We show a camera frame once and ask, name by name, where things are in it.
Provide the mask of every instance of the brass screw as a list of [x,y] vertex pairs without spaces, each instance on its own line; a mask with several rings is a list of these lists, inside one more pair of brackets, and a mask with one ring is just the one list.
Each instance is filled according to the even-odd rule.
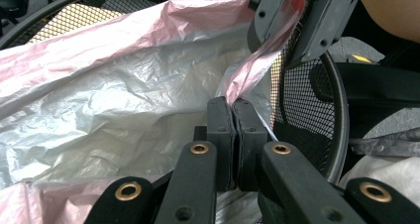
[[289,147],[287,147],[286,145],[280,145],[280,144],[272,146],[271,149],[277,154],[281,154],[281,155],[287,155],[291,152]]
[[378,202],[390,202],[392,200],[391,194],[377,184],[371,182],[363,182],[360,189],[365,196],[372,200]]
[[201,155],[206,154],[209,151],[209,147],[207,145],[197,144],[191,146],[189,149],[193,154]]
[[[123,190],[128,187],[133,187],[134,192],[130,194],[124,194]],[[120,201],[130,201],[138,197],[141,192],[142,192],[142,187],[136,181],[126,182],[126,183],[121,184],[121,186],[117,189],[117,191],[115,191],[115,197]]]

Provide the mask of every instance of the pink plastic bag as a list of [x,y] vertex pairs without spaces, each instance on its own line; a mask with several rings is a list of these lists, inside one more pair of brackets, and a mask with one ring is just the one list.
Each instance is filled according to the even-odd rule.
[[285,22],[283,27],[223,82],[221,95],[226,96],[229,104],[260,82],[299,22],[304,4],[305,0],[284,0],[278,15]]

